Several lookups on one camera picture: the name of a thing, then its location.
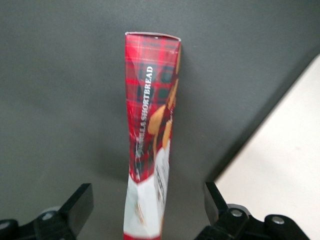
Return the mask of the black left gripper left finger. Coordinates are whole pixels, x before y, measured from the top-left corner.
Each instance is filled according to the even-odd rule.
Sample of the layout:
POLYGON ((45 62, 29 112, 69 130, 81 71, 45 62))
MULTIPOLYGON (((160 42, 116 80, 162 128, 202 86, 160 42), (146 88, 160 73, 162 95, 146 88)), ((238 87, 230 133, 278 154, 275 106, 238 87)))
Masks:
POLYGON ((94 208, 93 187, 83 183, 59 208, 40 214, 33 227, 37 240, 75 240, 94 208))

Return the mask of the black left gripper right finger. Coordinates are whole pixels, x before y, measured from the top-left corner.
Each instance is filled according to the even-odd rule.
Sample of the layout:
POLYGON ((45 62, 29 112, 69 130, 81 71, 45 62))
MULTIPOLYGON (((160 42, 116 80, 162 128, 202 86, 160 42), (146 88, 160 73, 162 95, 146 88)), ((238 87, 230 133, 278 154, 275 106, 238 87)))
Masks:
POLYGON ((249 215, 229 207, 214 182, 206 182, 204 206, 210 225, 199 234, 201 240, 239 240, 248 225, 249 215))

